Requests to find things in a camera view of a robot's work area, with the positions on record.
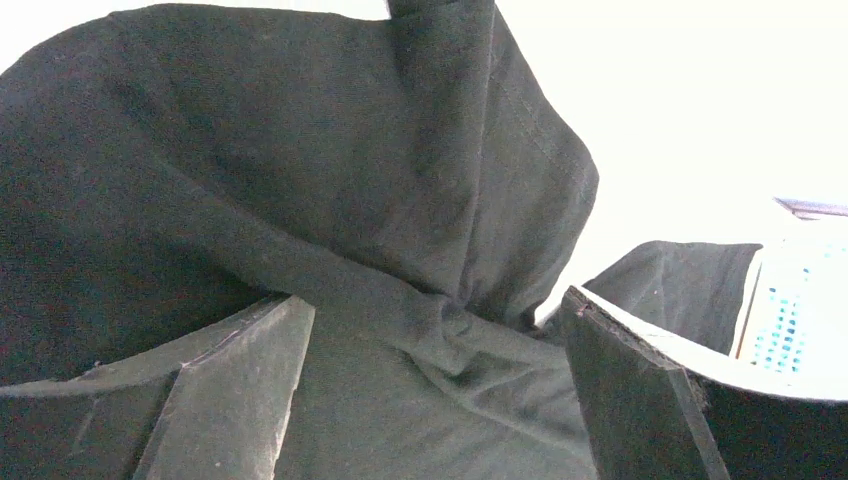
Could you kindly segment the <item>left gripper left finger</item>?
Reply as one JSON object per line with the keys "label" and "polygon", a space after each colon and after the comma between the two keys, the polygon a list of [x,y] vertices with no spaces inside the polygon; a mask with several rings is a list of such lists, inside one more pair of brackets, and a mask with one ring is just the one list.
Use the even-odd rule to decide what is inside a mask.
{"label": "left gripper left finger", "polygon": [[1,391],[5,479],[270,479],[315,310],[268,297],[69,381]]}

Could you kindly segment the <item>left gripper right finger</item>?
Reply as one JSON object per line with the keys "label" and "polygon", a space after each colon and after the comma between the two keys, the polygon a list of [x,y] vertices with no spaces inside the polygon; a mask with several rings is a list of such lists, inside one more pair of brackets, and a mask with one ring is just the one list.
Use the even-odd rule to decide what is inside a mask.
{"label": "left gripper right finger", "polygon": [[559,316],[602,479],[843,479],[847,386],[732,359],[572,287]]}

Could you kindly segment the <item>black t shirt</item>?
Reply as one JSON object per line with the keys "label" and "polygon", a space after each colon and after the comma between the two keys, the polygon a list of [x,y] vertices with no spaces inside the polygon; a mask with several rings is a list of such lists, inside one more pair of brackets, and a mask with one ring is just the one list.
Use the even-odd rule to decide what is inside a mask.
{"label": "black t shirt", "polygon": [[592,479],[556,320],[599,173],[491,1],[157,5],[1,77],[1,381],[272,292],[316,309],[281,479]]}

